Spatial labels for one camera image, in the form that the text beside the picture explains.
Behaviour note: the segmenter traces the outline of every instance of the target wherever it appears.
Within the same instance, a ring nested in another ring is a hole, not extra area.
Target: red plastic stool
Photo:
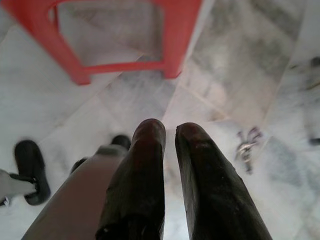
[[[163,70],[165,78],[176,78],[185,60],[202,0],[152,0],[164,10],[163,60],[82,66],[59,34],[56,6],[68,0],[2,0],[1,5],[55,58],[79,85],[90,84],[90,75],[106,72]],[[54,21],[49,10],[54,9]]]

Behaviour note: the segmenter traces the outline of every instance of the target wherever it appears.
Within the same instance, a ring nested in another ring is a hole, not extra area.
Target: white marble floor
[[[300,70],[320,54],[319,11],[318,0],[216,0],[178,79],[163,80],[158,71],[108,73],[76,86],[0,9],[0,169],[16,172],[12,148],[32,138],[43,152],[54,193],[75,161],[115,134],[131,136],[142,120],[157,118],[167,128],[164,239],[187,240],[174,134],[177,125],[196,122],[236,167],[274,240],[320,239],[320,149],[309,145],[304,118],[305,103],[315,113],[320,103],[305,99],[308,76]],[[136,42],[134,31],[126,38],[125,29],[96,25],[103,16],[86,8],[72,14],[62,9],[63,35],[83,63],[159,56],[157,43]],[[299,67],[286,68],[288,63]],[[253,175],[247,175],[234,160],[236,134],[255,125],[264,138],[253,151]],[[319,125],[312,126],[317,134]],[[16,197],[11,207],[1,207],[1,239],[20,239],[44,205],[29,206]]]

